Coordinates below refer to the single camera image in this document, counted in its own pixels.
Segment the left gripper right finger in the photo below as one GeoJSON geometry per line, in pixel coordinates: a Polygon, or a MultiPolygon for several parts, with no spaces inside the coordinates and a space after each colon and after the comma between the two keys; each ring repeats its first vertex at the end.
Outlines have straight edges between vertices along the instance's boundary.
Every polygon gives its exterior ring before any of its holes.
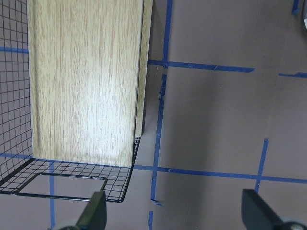
{"type": "Polygon", "coordinates": [[[253,189],[242,190],[241,218],[247,230],[305,230],[306,225],[283,221],[253,189]]]}

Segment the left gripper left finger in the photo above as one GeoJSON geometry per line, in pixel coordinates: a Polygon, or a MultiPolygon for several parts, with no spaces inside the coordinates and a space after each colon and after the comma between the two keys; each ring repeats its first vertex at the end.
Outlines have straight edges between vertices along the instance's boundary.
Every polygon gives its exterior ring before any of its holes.
{"type": "Polygon", "coordinates": [[[94,192],[82,214],[75,222],[56,226],[57,230],[104,230],[107,223],[106,194],[94,192]]]}

